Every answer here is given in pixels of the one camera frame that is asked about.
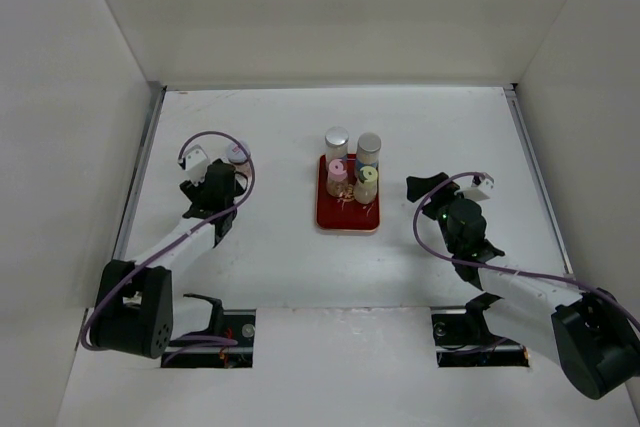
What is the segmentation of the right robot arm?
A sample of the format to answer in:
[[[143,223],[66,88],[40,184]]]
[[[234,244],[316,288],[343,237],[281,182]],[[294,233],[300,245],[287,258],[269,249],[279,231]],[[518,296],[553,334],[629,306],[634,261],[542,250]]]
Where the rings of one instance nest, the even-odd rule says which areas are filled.
[[[457,275],[480,291],[470,301],[464,331],[483,343],[493,336],[515,341],[558,365],[582,395],[600,399],[639,374],[639,322],[609,292],[569,277],[516,269],[486,237],[480,206],[493,178],[439,173],[406,179],[415,216],[436,222]]]

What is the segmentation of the short jar white lid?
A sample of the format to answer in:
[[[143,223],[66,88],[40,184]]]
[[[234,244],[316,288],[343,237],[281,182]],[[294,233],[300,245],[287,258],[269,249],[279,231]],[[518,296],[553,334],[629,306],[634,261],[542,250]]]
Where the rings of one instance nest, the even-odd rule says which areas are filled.
[[[245,141],[230,142],[226,147],[226,158],[236,167],[247,164],[250,157],[250,148]]]

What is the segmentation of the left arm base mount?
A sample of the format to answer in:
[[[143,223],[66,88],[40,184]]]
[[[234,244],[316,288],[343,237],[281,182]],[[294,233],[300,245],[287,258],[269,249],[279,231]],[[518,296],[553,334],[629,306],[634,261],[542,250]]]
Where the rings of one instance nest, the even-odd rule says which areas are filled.
[[[227,309],[220,299],[189,294],[173,306],[164,369],[248,369],[253,366],[257,312]]]

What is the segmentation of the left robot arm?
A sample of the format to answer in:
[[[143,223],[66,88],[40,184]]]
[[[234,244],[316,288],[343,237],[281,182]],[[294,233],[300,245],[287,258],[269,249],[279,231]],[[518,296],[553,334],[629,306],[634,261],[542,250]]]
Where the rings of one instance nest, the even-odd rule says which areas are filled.
[[[216,312],[221,302],[206,296],[184,296],[203,305],[188,308],[187,329],[174,329],[173,280],[219,245],[254,187],[253,174],[220,159],[206,167],[200,181],[183,181],[180,190],[190,205],[176,227],[145,253],[113,259],[103,268],[93,312],[81,329],[82,347],[157,359],[173,340],[233,345],[223,337],[225,323]]]

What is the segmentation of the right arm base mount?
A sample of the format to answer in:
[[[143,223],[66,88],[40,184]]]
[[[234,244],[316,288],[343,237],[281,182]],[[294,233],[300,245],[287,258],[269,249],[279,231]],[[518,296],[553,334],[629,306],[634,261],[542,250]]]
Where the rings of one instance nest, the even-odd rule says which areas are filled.
[[[499,298],[481,294],[458,307],[431,309],[436,362],[440,368],[529,367],[527,349],[492,334],[485,311]]]

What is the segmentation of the pink cap bottle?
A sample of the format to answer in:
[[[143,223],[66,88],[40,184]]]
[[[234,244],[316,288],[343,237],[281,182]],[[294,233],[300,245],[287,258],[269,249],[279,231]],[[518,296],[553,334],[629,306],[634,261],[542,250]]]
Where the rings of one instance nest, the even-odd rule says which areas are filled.
[[[332,197],[342,197],[348,190],[348,173],[342,159],[336,158],[327,165],[326,190]]]

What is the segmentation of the yellow cap bottle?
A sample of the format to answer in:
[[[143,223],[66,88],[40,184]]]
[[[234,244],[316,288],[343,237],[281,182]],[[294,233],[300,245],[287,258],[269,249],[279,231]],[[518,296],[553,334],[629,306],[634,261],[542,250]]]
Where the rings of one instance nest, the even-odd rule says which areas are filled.
[[[374,202],[378,194],[378,170],[373,166],[363,166],[357,174],[357,181],[353,189],[354,199],[368,205]]]

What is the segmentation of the tall jar blue label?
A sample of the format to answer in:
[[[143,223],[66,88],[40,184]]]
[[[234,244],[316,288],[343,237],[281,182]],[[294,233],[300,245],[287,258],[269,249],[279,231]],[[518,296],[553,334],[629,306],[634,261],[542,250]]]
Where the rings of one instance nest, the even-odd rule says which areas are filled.
[[[355,172],[359,172],[365,166],[378,168],[381,146],[381,139],[377,134],[363,133],[357,142]]]
[[[335,159],[345,160],[348,156],[349,133],[339,126],[329,128],[325,133],[325,159],[327,163]]]

